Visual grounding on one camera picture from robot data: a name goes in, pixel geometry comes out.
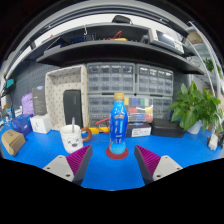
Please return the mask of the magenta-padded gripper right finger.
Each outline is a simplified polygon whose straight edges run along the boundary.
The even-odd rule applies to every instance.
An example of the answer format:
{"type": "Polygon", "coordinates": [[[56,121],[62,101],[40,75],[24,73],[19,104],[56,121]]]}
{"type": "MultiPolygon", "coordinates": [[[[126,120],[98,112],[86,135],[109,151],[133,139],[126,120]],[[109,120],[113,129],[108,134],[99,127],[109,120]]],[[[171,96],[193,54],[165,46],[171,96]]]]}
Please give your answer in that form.
{"type": "Polygon", "coordinates": [[[168,155],[160,157],[139,145],[135,146],[134,155],[137,159],[145,184],[150,184],[182,169],[182,167],[168,155]]]}

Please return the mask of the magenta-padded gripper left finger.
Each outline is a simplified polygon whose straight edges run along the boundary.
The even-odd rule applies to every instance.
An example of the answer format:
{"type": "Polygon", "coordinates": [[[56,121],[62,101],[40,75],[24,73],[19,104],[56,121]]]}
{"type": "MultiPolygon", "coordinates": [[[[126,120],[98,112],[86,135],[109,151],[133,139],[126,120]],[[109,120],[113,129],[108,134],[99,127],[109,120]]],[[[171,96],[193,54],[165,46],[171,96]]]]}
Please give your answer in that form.
{"type": "Polygon", "coordinates": [[[92,154],[92,146],[87,145],[68,156],[57,156],[44,167],[44,170],[69,182],[81,185],[92,154]]]}

